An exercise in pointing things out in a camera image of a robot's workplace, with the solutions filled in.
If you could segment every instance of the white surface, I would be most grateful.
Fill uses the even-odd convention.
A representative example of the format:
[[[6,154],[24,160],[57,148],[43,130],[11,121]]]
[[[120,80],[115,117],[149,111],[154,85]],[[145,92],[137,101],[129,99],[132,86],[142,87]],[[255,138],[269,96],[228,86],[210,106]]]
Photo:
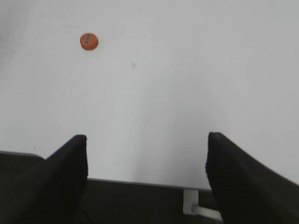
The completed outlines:
[[[299,1],[0,6],[0,149],[47,157],[82,133],[92,178],[208,189],[220,131],[299,183]]]

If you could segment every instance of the orange disc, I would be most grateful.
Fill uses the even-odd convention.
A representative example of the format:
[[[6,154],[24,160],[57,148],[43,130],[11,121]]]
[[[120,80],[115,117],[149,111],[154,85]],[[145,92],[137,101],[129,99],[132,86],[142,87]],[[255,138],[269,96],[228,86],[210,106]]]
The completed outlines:
[[[98,46],[99,41],[94,34],[88,33],[82,35],[82,37],[80,38],[80,44],[85,50],[93,50]]]

